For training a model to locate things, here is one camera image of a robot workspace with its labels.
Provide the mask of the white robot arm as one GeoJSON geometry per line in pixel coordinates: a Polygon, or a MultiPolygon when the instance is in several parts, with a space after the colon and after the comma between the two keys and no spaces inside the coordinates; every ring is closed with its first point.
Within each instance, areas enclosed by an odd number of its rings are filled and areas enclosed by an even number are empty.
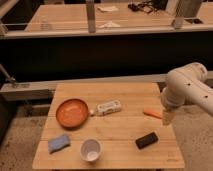
{"type": "Polygon", "coordinates": [[[205,84],[207,75],[206,67],[198,62],[175,68],[166,74],[166,86],[161,92],[164,125],[172,122],[176,111],[186,100],[213,117],[213,89],[205,84]]]}

